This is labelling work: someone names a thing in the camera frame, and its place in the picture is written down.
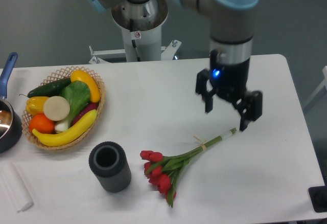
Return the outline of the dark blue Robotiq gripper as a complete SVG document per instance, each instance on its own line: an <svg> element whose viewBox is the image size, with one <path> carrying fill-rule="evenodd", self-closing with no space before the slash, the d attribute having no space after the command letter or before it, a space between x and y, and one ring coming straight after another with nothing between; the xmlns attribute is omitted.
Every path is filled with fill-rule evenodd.
<svg viewBox="0 0 327 224"><path fill-rule="evenodd" d="M263 113L263 93L246 89L249 63L250 59L239 64L221 64L214 57L210 59L210 71L201 70L196 79L195 92L201 95L205 112L212 111L213 96L217 94L239 112L239 131L244 131Z"/></svg>

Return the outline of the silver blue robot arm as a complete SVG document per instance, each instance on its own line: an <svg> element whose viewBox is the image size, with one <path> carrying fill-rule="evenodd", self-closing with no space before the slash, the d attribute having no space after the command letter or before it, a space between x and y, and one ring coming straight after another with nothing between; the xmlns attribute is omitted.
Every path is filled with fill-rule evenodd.
<svg viewBox="0 0 327 224"><path fill-rule="evenodd" d="M121 28L129 62L162 60L161 26L168 17L166 0L88 0L102 12L111 10ZM259 0L175 0L210 23L209 68L197 74L197 94L205 112L213 97L231 103L240 114L240 130L262 115L263 95L246 87L252 51L253 23Z"/></svg>

